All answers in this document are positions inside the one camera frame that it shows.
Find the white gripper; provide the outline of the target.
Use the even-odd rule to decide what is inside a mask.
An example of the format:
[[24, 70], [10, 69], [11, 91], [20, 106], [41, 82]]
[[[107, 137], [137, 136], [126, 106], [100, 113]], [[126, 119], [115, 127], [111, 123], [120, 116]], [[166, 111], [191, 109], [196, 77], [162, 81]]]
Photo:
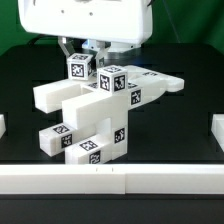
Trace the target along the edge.
[[142, 44], [153, 30], [150, 0], [18, 0], [18, 10], [27, 32], [59, 36], [66, 57], [75, 53], [73, 38], [97, 40], [96, 68], [109, 42]]

